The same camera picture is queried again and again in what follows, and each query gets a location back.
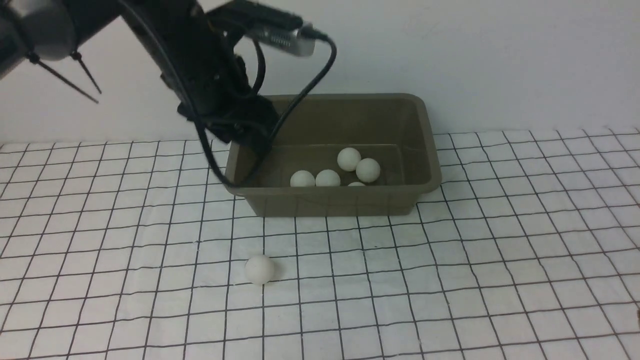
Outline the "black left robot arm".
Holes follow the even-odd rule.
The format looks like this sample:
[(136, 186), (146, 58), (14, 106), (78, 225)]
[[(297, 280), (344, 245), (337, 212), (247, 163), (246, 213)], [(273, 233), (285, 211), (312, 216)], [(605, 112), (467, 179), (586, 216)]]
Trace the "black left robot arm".
[(194, 141), (268, 146), (281, 116), (234, 46), (253, 2), (3, 0), (1, 144)]

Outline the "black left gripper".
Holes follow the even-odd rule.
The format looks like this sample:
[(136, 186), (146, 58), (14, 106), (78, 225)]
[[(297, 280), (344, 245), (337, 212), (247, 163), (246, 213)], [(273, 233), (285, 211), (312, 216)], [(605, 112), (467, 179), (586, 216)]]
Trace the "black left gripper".
[(265, 82), (266, 59), (262, 50), (256, 51), (256, 57), (258, 68), (252, 85), (240, 55), (234, 55), (231, 66), (206, 80), (202, 91), (213, 95), (218, 104), (199, 109), (198, 114), (205, 129), (220, 141), (237, 142), (260, 155), (269, 151), (269, 137), (280, 115), (272, 101), (258, 93)]

